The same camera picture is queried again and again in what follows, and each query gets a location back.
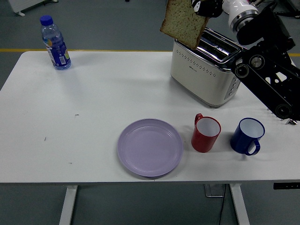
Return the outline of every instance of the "mug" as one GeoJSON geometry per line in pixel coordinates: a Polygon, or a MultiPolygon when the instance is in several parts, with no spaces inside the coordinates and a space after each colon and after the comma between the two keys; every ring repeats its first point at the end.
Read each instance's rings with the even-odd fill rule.
{"type": "Polygon", "coordinates": [[[195,117],[195,128],[192,136],[192,146],[196,151],[208,152],[221,132],[219,122],[201,113],[195,117]]]}
{"type": "Polygon", "coordinates": [[[238,153],[247,156],[256,155],[261,148],[258,141],[264,133],[264,126],[260,121],[253,118],[243,118],[230,139],[230,145],[238,153]]]}

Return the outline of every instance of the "blue mug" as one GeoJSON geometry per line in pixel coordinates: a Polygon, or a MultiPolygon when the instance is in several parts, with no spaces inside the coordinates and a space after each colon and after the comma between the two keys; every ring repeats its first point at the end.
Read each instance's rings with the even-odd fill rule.
{"type": "Polygon", "coordinates": [[[238,153],[247,156],[256,155],[261,148],[258,141],[264,133],[264,126],[260,121],[253,118],[244,118],[236,128],[230,140],[230,145],[238,153]]]}

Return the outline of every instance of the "bottle label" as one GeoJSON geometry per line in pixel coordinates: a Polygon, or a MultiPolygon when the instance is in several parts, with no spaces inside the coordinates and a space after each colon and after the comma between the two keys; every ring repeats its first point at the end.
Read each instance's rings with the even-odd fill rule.
{"type": "Polygon", "coordinates": [[[57,47],[52,47],[52,42],[49,39],[44,39],[44,43],[54,66],[63,67],[70,62],[65,42],[57,47]]]}

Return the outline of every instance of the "mug handle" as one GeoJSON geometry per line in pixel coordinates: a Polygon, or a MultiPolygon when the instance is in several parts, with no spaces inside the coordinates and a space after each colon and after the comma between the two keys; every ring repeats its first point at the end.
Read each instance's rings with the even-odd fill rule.
{"type": "Polygon", "coordinates": [[[202,114],[201,113],[198,113],[195,117],[195,126],[196,126],[196,123],[198,122],[199,119],[203,118],[202,114]]]}
{"type": "Polygon", "coordinates": [[[260,146],[258,140],[257,140],[257,139],[254,139],[253,141],[254,141],[254,144],[255,144],[255,150],[254,150],[253,153],[249,153],[248,151],[246,151],[245,154],[246,154],[247,156],[253,156],[253,155],[256,155],[256,154],[258,153],[258,151],[261,149],[261,146],[260,146]]]}

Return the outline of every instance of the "blue bottle cap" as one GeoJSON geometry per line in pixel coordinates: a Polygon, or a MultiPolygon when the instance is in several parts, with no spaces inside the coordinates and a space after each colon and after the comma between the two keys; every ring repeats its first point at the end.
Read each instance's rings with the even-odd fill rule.
{"type": "Polygon", "coordinates": [[[49,26],[53,23],[53,19],[50,15],[44,15],[39,20],[43,26],[49,26]]]}

